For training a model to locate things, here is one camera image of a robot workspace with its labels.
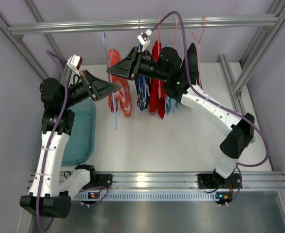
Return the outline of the orange white trousers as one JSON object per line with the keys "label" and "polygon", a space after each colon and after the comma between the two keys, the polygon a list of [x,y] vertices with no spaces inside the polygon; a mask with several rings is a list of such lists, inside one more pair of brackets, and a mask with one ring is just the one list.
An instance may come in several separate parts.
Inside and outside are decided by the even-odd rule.
{"label": "orange white trousers", "polygon": [[107,75],[109,82],[116,83],[121,86],[121,88],[113,94],[115,98],[116,112],[122,111],[124,117],[130,117],[132,113],[132,100],[128,81],[115,75]]}

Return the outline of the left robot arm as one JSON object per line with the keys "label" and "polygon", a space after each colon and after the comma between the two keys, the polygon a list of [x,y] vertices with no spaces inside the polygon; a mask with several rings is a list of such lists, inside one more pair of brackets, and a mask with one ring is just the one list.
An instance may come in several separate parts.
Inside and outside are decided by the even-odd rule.
{"label": "left robot arm", "polygon": [[93,188],[96,171],[92,165],[78,165],[72,175],[59,183],[63,154],[74,124],[71,107],[88,98],[101,100],[116,92],[119,84],[99,79],[89,71],[80,73],[80,82],[66,87],[55,78],[40,84],[44,104],[41,152],[28,194],[21,196],[20,206],[37,217],[66,218],[73,198],[83,188]]}

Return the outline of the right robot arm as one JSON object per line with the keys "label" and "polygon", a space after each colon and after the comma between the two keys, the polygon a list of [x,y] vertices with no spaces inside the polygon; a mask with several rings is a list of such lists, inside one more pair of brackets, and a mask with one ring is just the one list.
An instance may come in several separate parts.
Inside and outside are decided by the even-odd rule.
{"label": "right robot arm", "polygon": [[227,188],[242,152],[253,139],[254,116],[249,113],[238,116],[204,93],[195,83],[199,76],[196,46],[191,44],[186,53],[190,65],[186,65],[186,59],[181,59],[172,47],[162,48],[157,60],[147,59],[146,52],[133,47],[127,57],[109,67],[107,72],[128,80],[142,75],[162,81],[167,96],[216,126],[225,139],[220,144],[220,160],[203,187]]}

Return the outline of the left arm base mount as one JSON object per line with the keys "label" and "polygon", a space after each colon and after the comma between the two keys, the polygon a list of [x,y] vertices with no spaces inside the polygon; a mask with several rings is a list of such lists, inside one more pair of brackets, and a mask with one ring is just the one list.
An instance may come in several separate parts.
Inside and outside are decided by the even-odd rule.
{"label": "left arm base mount", "polygon": [[110,173],[97,173],[95,176],[94,186],[103,186],[110,188],[113,181],[113,175]]}

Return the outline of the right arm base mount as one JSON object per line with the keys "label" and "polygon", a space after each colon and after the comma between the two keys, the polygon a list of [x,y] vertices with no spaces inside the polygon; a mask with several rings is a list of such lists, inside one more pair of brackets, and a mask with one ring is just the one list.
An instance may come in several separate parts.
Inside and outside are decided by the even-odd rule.
{"label": "right arm base mount", "polygon": [[231,174],[228,178],[223,178],[216,172],[200,173],[197,175],[200,189],[220,190],[220,189],[238,189],[241,184],[241,175]]}

